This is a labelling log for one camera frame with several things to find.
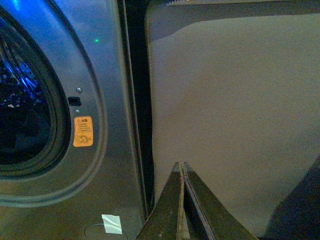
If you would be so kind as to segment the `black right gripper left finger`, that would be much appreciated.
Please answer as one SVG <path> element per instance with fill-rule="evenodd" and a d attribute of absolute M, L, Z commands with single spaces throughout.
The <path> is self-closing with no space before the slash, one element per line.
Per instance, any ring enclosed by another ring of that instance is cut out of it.
<path fill-rule="evenodd" d="M 185 182 L 176 162 L 157 204 L 140 230 L 137 240 L 182 240 Z"/>

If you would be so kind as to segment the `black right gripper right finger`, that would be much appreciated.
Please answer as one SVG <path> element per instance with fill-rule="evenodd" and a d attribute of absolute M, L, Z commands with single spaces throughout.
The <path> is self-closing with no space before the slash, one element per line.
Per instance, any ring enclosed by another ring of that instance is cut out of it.
<path fill-rule="evenodd" d="M 196 171 L 183 164 L 184 210 L 197 240 L 256 240 L 219 201 Z"/>

